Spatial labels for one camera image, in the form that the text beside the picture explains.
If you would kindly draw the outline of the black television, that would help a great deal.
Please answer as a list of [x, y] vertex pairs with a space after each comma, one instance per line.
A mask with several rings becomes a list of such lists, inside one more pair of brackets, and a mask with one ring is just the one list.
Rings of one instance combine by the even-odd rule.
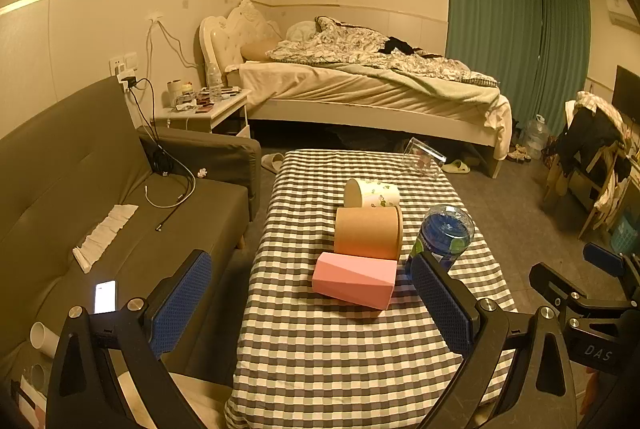
[[616, 67], [612, 104], [634, 123], [640, 120], [640, 77], [623, 66]]

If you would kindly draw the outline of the blue plastic cup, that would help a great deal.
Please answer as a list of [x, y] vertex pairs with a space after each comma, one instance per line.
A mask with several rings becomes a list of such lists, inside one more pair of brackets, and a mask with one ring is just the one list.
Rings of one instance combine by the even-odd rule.
[[469, 248], [474, 235], [475, 224], [470, 215], [460, 207], [447, 204], [431, 207], [421, 223], [405, 263], [407, 275], [411, 275], [412, 259], [427, 251], [449, 271], [459, 256]]

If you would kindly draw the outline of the green slipper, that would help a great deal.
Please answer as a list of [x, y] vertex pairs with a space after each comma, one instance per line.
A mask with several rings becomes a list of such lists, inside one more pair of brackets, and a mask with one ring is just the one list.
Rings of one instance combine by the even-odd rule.
[[467, 175], [471, 172], [471, 168], [463, 160], [454, 160], [442, 165], [442, 171], [450, 175]]

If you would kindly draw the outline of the white cup on sofa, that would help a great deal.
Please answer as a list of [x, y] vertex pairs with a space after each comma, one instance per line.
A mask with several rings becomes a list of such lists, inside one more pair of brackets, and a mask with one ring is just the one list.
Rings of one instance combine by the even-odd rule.
[[29, 341], [32, 344], [32, 348], [53, 360], [56, 350], [58, 350], [60, 337], [54, 331], [51, 331], [49, 327], [37, 321], [30, 327]]

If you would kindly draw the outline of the green curtain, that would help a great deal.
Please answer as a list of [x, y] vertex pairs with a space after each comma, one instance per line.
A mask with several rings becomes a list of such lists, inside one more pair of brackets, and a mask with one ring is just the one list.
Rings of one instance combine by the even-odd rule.
[[497, 79], [513, 118], [540, 114], [550, 134], [584, 86], [590, 40], [590, 0], [449, 0], [447, 56]]

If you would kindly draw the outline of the white floral paper cup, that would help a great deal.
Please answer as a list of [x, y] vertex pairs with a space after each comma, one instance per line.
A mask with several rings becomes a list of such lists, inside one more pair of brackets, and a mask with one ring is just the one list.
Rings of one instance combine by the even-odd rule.
[[360, 178], [351, 178], [345, 184], [345, 207], [396, 207], [399, 204], [400, 192], [395, 184]]

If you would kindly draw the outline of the white bedside table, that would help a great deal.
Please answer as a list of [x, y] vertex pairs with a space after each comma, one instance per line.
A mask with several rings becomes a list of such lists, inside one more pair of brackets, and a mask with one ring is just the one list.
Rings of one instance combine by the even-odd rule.
[[206, 106], [204, 111], [184, 112], [163, 110], [155, 113], [154, 125], [157, 127], [207, 132], [208, 134], [227, 134], [242, 138], [250, 137], [247, 104], [250, 90], [240, 89], [231, 97]]

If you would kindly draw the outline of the white smartphone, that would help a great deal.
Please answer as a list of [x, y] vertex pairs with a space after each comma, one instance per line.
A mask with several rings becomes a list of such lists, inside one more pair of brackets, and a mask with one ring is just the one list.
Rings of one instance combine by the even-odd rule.
[[116, 281], [101, 282], [94, 287], [93, 313], [111, 313], [116, 310]]

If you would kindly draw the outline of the pink faceted cup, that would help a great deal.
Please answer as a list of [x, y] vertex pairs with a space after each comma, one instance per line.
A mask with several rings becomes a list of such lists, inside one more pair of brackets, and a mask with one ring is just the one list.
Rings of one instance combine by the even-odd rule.
[[395, 289], [397, 262], [322, 253], [314, 267], [315, 293], [374, 310], [386, 310]]

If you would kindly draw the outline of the air conditioner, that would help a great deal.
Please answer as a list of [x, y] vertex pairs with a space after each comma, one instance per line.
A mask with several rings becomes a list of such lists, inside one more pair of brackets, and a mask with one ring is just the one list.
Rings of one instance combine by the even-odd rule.
[[605, 0], [608, 18], [615, 26], [623, 27], [636, 34], [640, 33], [640, 24], [627, 0]]

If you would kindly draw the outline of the brown paper cup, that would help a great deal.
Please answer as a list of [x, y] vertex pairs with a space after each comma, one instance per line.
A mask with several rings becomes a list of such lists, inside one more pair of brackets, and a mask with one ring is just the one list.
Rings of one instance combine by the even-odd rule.
[[336, 211], [334, 251], [349, 256], [398, 260], [402, 213], [397, 207], [340, 207]]

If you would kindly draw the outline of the wooden chair with clothes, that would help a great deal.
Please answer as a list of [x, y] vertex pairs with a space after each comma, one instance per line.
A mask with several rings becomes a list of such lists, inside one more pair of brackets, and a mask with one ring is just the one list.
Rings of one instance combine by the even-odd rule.
[[579, 176], [591, 201], [583, 231], [609, 227], [631, 180], [631, 130], [613, 104], [587, 91], [564, 106], [565, 127], [549, 146], [546, 200], [557, 201]]

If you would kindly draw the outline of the white bed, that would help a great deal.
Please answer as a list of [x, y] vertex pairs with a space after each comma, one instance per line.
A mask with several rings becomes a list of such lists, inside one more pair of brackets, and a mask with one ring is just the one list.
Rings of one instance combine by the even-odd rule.
[[386, 37], [320, 15], [284, 40], [250, 0], [200, 24], [206, 70], [247, 91], [250, 117], [366, 127], [469, 143], [497, 177], [512, 134], [495, 79], [442, 56], [382, 51]]

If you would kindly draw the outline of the beige slipper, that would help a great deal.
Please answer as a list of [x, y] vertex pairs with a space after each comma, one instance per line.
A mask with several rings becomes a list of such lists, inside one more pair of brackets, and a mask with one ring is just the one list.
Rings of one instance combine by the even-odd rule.
[[277, 175], [284, 162], [282, 153], [269, 153], [262, 155], [262, 168], [268, 170], [273, 175]]

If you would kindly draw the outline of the clear plastic box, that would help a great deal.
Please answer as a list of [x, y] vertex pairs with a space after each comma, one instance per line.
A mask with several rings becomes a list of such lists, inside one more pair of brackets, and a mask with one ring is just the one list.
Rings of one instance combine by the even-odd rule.
[[408, 141], [402, 159], [411, 172], [423, 177], [435, 177], [447, 161], [445, 155], [415, 137]]

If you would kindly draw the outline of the dark green sofa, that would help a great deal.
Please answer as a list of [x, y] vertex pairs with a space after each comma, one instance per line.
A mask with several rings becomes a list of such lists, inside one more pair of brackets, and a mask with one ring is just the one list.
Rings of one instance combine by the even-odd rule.
[[[262, 150], [227, 134], [160, 129], [160, 144], [198, 175], [156, 174], [152, 141], [132, 123], [122, 87], [106, 78], [29, 119], [1, 142], [1, 382], [44, 362], [29, 331], [59, 333], [96, 284], [119, 303], [145, 297], [195, 249], [219, 282], [259, 206]], [[138, 205], [91, 271], [72, 249], [115, 205]]]

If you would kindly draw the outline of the blue plastic basket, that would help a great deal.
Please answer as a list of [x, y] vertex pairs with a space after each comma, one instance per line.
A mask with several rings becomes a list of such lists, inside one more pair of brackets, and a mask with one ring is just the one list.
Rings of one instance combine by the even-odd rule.
[[613, 227], [610, 247], [613, 253], [630, 255], [639, 241], [639, 231], [629, 212], [624, 212]]

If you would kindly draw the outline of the checkered tablecloth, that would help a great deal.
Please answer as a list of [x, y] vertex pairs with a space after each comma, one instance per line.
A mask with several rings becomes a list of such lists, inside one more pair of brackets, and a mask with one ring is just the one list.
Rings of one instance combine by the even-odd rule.
[[333, 247], [335, 212], [351, 178], [398, 187], [403, 251], [428, 208], [461, 202], [442, 171], [416, 174], [399, 154], [286, 153], [250, 271], [224, 407], [231, 428], [413, 428], [461, 364], [404, 272], [383, 311], [312, 290], [314, 266]]

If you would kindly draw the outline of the large water jug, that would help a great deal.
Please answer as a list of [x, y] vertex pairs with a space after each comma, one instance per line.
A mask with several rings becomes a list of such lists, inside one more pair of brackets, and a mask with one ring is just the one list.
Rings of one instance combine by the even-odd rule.
[[537, 114], [530, 119], [524, 129], [524, 137], [522, 145], [526, 149], [526, 153], [533, 160], [540, 160], [542, 150], [546, 147], [549, 137], [549, 129], [544, 116]]

